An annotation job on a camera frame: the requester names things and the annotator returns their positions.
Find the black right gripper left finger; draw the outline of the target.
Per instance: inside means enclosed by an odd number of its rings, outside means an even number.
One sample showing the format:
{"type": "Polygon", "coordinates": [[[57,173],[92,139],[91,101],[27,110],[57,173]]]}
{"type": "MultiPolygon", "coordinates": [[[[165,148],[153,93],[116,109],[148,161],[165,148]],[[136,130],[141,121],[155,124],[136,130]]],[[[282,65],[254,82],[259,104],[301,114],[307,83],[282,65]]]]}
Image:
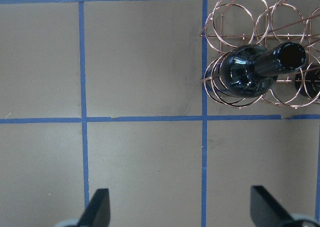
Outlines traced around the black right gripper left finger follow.
{"type": "Polygon", "coordinates": [[[78,227],[108,227],[111,222],[108,188],[97,189],[80,217],[78,227]]]}

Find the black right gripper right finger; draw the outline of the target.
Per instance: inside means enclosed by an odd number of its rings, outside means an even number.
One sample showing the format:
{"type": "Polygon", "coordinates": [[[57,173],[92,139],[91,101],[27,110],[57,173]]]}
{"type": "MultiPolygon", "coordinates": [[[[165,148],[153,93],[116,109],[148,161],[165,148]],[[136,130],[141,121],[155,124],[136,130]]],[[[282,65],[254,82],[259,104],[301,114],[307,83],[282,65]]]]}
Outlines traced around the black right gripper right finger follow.
{"type": "Polygon", "coordinates": [[[250,217],[255,227],[307,227],[308,221],[294,218],[262,185],[250,188],[250,217]]]}

